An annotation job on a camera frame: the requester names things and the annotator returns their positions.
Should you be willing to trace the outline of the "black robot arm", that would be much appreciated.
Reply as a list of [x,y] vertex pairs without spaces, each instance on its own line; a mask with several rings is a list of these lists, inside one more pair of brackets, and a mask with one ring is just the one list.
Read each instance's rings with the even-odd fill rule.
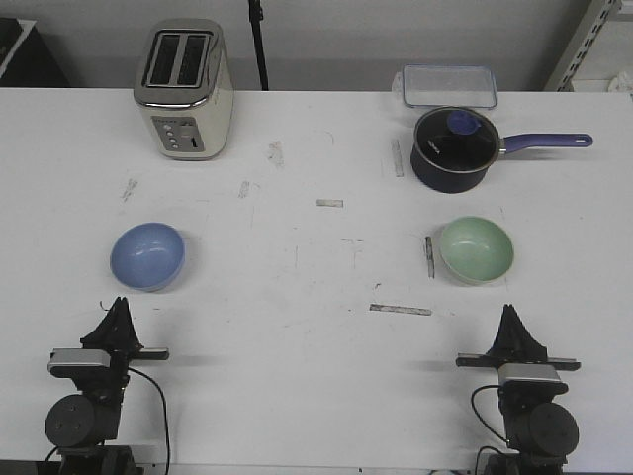
[[132,373],[159,386],[132,367],[135,361],[166,360],[166,348],[146,348],[138,340],[128,299],[118,297],[96,329],[78,348],[55,348],[47,370],[70,379],[77,392],[58,400],[48,411],[45,434],[61,457],[59,474],[142,474],[132,449],[108,445],[115,440],[125,390]]
[[459,367],[492,368],[497,372],[498,409],[504,433],[492,429],[510,452],[485,445],[490,450],[484,467],[476,474],[561,474],[567,456],[578,446],[580,430],[573,415],[554,402],[569,387],[559,373],[576,371],[574,358],[553,358],[532,337],[514,307],[503,306],[497,335],[484,354],[460,353]]

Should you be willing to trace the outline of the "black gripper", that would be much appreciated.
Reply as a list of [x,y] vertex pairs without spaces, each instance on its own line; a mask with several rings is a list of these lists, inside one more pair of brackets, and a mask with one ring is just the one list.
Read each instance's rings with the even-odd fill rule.
[[[126,348],[118,348],[113,344],[120,304],[122,339]],[[123,380],[132,361],[169,358],[167,347],[147,348],[140,343],[126,297],[117,297],[104,319],[92,332],[82,337],[80,342],[82,353],[78,378],[82,381]]]
[[[511,350],[511,333],[516,359],[507,358]],[[549,365],[556,370],[579,370],[582,367],[574,358],[548,358],[547,348],[529,333],[514,307],[509,304],[503,305],[497,335],[486,354],[459,353],[455,363],[458,367],[493,369],[510,363]]]

